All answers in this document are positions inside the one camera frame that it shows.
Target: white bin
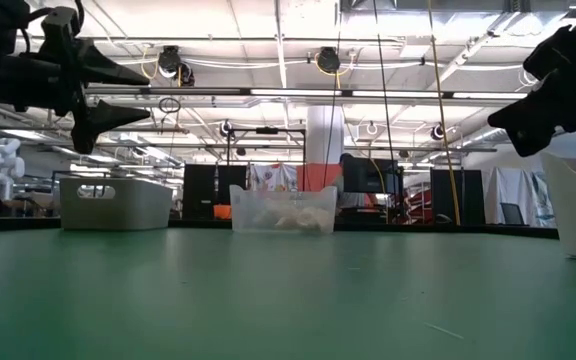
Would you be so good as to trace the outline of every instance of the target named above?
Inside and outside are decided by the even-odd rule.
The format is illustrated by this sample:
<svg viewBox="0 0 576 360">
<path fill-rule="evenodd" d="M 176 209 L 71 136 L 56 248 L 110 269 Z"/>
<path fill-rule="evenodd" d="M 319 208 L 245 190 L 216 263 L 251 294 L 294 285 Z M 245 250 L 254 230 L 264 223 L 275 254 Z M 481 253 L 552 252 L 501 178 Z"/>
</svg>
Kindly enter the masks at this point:
<svg viewBox="0 0 576 360">
<path fill-rule="evenodd" d="M 337 188 L 320 192 L 246 191 L 230 186 L 235 232 L 283 231 L 330 234 L 335 226 Z"/>
<path fill-rule="evenodd" d="M 97 197 L 87 197 L 82 186 L 97 187 Z M 61 179 L 59 192 L 64 229 L 148 230 L 168 226 L 172 189 L 165 186 L 134 179 Z"/>
</svg>

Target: desk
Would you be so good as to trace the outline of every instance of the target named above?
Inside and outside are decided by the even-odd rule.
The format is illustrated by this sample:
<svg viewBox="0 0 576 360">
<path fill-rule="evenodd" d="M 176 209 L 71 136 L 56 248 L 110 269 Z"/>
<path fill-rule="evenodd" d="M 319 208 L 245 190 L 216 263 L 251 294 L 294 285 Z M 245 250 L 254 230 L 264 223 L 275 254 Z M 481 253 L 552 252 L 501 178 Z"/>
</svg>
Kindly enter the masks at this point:
<svg viewBox="0 0 576 360">
<path fill-rule="evenodd" d="M 502 235 L 0 232 L 0 359 L 576 359 L 576 260 Z"/>
</svg>

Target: monitor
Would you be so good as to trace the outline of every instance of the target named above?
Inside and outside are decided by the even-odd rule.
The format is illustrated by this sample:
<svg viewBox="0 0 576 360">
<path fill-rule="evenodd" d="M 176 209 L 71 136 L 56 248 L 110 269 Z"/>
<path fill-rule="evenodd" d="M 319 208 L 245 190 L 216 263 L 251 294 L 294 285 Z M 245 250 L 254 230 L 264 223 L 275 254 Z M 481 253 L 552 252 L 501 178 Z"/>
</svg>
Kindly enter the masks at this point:
<svg viewBox="0 0 576 360">
<path fill-rule="evenodd" d="M 348 158 L 344 160 L 343 175 L 344 192 L 367 194 L 399 193 L 397 161 L 393 164 L 392 160 L 387 159 Z"/>
</svg>

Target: gray plastic bin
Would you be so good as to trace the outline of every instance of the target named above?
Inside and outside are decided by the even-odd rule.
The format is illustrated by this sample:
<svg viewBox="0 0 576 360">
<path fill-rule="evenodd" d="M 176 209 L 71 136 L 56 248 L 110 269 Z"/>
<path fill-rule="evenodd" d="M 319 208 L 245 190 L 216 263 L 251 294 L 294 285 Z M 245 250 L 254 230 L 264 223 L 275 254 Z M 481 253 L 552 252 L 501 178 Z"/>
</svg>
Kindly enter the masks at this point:
<svg viewBox="0 0 576 360">
<path fill-rule="evenodd" d="M 82 186 L 105 187 L 85 197 Z M 172 189 L 134 179 L 61 179 L 61 227 L 148 230 L 168 226 Z"/>
</svg>

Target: yellow cable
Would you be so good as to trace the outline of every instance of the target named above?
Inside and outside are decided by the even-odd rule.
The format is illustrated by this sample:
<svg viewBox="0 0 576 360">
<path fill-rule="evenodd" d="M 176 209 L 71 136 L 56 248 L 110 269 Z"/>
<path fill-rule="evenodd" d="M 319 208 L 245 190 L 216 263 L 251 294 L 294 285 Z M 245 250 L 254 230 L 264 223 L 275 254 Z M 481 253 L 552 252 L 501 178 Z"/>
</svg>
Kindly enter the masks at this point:
<svg viewBox="0 0 576 360">
<path fill-rule="evenodd" d="M 148 48 L 146 47 L 144 50 L 144 56 L 142 58 L 142 60 L 146 60 L 146 55 L 148 55 Z M 146 69 L 144 68 L 144 63 L 141 63 L 141 72 L 144 74 L 145 77 L 148 78 L 148 80 L 153 80 L 155 77 L 157 77 L 157 71 L 159 70 L 159 54 L 157 54 L 157 61 L 155 61 L 155 72 L 151 75 L 148 75 L 148 73 L 146 72 Z"/>
<path fill-rule="evenodd" d="M 441 97 L 441 81 L 439 78 L 439 64 L 437 62 L 437 45 L 435 41 L 435 31 L 432 21 L 432 0 L 428 0 L 428 17 L 430 19 L 430 41 L 432 45 L 432 53 L 435 61 L 435 81 L 437 82 L 437 98 L 439 99 L 439 112 L 441 115 L 441 131 L 444 133 L 444 149 L 446 150 L 446 157 L 448 158 L 448 171 L 450 172 L 450 187 L 452 188 L 452 202 L 455 208 L 455 223 L 457 226 L 461 225 L 461 216 L 459 215 L 459 202 L 457 201 L 457 184 L 455 181 L 455 173 L 452 169 L 452 160 L 450 160 L 450 153 L 448 152 L 448 133 L 446 132 L 446 119 L 444 116 L 444 103 Z"/>
<path fill-rule="evenodd" d="M 321 72 L 322 74 L 324 74 L 326 76 L 337 76 L 337 84 L 339 85 L 339 76 L 344 75 L 345 73 L 347 73 L 350 70 L 350 67 L 352 66 L 352 61 L 354 59 L 354 55 L 350 56 L 350 65 L 348 65 L 348 68 L 346 70 L 344 70 L 342 72 L 336 72 L 334 74 L 330 74 L 330 73 L 325 72 L 317 63 L 317 59 L 319 59 L 319 53 L 315 54 L 315 66 L 317 67 L 319 72 Z"/>
<path fill-rule="evenodd" d="M 375 169 L 377 170 L 377 174 L 379 174 L 379 180 L 381 180 L 381 191 L 383 191 L 383 193 L 385 195 L 388 195 L 386 193 L 386 185 L 384 183 L 384 177 L 383 177 L 383 175 L 381 175 L 381 170 L 379 170 L 379 166 L 377 166 L 377 163 L 375 162 L 375 160 L 370 159 L 370 161 L 375 166 Z M 390 217 L 388 216 L 388 202 L 386 202 L 386 224 L 389 224 L 389 223 L 390 223 Z"/>
</svg>

